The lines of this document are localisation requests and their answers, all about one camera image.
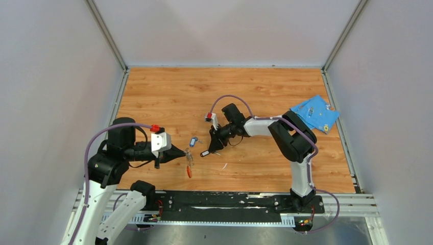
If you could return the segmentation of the keyring holder with red handle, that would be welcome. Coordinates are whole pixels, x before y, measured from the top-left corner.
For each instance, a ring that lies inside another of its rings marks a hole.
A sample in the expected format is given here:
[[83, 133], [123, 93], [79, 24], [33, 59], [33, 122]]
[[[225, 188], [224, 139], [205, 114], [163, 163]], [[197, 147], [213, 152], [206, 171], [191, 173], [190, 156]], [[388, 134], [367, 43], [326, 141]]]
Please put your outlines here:
[[194, 165], [194, 159], [193, 159], [193, 155], [192, 155], [191, 151], [189, 150], [189, 148], [185, 149], [185, 155], [186, 155], [186, 160], [187, 160], [187, 166], [186, 166], [187, 176], [189, 178], [192, 178], [193, 177], [192, 166]]

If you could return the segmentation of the blue tag key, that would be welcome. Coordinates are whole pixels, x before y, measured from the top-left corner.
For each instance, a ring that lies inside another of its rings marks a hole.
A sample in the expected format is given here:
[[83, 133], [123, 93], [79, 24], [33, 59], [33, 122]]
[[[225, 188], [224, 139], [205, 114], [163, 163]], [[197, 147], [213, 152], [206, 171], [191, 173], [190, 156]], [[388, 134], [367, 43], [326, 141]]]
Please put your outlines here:
[[198, 137], [192, 137], [189, 146], [193, 148], [197, 143], [203, 143]]

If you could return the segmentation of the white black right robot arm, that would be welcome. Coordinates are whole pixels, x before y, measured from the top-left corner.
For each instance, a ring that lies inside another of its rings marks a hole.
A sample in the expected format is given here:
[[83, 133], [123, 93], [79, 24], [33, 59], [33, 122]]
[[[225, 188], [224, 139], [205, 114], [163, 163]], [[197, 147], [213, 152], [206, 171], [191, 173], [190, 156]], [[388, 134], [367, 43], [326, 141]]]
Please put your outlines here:
[[209, 130], [209, 148], [200, 156], [204, 157], [222, 150], [235, 136], [271, 136], [282, 155], [291, 164], [292, 186], [290, 196], [292, 208], [304, 213], [312, 206], [316, 190], [312, 182], [311, 159], [318, 152], [317, 138], [309, 127], [289, 110], [274, 117], [245, 117], [234, 103], [222, 109], [227, 125], [218, 123], [216, 114], [210, 112], [205, 120], [212, 123]]

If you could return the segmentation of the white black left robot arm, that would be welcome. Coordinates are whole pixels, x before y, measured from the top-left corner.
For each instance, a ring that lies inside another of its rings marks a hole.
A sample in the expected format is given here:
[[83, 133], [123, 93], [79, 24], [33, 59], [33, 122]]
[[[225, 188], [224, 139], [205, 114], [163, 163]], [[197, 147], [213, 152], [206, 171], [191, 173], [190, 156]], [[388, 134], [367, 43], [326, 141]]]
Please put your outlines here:
[[84, 156], [84, 185], [74, 219], [62, 244], [113, 244], [132, 217], [140, 210], [163, 210], [156, 197], [156, 187], [136, 181], [125, 199], [103, 222], [102, 217], [110, 198], [117, 190], [130, 163], [155, 167], [177, 158], [186, 157], [185, 150], [174, 146], [163, 127], [136, 123], [130, 117], [120, 117], [112, 125], [96, 133], [88, 143]]

